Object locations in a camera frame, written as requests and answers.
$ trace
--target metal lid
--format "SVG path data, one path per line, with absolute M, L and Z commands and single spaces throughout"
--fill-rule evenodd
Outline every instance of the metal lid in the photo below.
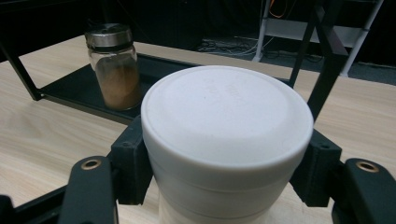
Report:
M 129 26 L 118 23 L 94 26 L 85 33 L 85 39 L 89 49 L 107 49 L 133 44 Z

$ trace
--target wooden table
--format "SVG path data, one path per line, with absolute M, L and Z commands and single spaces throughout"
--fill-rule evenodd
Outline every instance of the wooden table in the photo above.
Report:
M 139 53 L 198 64 L 245 67 L 288 78 L 291 69 L 135 43 Z M 83 36 L 21 56 L 38 88 L 89 63 Z M 305 99 L 318 74 L 301 71 L 295 86 Z M 47 100 L 33 101 L 8 62 L 0 63 L 0 194 L 14 206 L 67 184 L 71 167 L 105 156 L 125 125 Z M 343 149 L 342 160 L 378 162 L 396 176 L 396 87 L 339 77 L 315 128 Z M 327 208 L 304 205 L 288 185 L 268 223 L 332 223 Z M 155 180 L 141 206 L 119 206 L 120 223 L 156 223 Z

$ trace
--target glass jar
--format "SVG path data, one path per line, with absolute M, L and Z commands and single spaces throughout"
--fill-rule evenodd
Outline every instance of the glass jar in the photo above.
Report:
M 142 99 L 137 55 L 127 25 L 107 23 L 85 33 L 88 55 L 105 105 L 126 110 Z

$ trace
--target white lid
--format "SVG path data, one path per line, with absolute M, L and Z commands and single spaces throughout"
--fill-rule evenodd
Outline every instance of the white lid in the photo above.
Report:
M 311 112 L 297 92 L 275 78 L 230 66 L 193 67 L 163 78 L 146 94 L 141 115 L 151 157 L 182 161 L 173 165 L 179 175 L 184 165 L 211 167 L 210 174 L 259 174 L 301 158 L 313 131 Z

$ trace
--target brown powder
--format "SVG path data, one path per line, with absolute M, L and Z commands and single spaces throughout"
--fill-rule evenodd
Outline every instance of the brown powder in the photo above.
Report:
M 107 107 L 125 110 L 136 106 L 142 98 L 136 66 L 120 66 L 110 70 L 99 85 Z

